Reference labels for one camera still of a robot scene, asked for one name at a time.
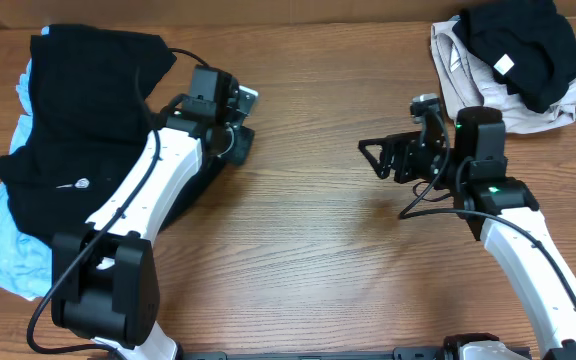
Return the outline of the black polo shirt with logo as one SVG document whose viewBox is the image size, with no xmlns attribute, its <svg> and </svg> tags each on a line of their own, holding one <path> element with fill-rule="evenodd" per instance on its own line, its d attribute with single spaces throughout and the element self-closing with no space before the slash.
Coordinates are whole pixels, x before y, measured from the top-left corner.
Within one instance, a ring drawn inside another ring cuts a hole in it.
<svg viewBox="0 0 576 360">
<path fill-rule="evenodd" d="M 18 230 L 50 244 L 117 190 L 150 132 L 147 97 L 176 61 L 158 35 L 54 24 L 30 43 L 32 129 L 0 157 Z"/>
</svg>

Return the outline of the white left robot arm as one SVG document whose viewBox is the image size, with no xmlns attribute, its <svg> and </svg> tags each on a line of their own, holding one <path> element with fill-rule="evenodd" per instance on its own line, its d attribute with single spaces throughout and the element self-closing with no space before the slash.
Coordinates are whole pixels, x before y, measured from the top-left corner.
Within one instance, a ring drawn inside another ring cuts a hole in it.
<svg viewBox="0 0 576 360">
<path fill-rule="evenodd" d="M 228 72 L 195 67 L 188 93 L 159 112 L 138 160 L 107 201 L 52 241 L 53 285 L 41 306 L 53 323 L 116 359 L 180 359 L 181 345 L 157 322 L 153 248 L 158 233 L 190 207 L 227 164 L 240 166 L 254 132 L 243 122 L 257 91 Z"/>
</svg>

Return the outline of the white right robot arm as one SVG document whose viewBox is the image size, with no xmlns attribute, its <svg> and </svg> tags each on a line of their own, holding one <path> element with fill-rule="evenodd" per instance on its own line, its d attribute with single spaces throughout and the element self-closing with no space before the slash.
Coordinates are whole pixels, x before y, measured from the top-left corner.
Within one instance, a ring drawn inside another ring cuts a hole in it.
<svg viewBox="0 0 576 360">
<path fill-rule="evenodd" d="M 447 191 L 453 200 L 448 213 L 466 221 L 505 273 L 543 358 L 576 359 L 576 277 L 535 196 L 506 174 L 501 112 L 464 108 L 453 136 L 435 107 L 414 105 L 411 114 L 420 130 L 361 140 L 359 151 L 381 179 L 422 180 Z"/>
</svg>

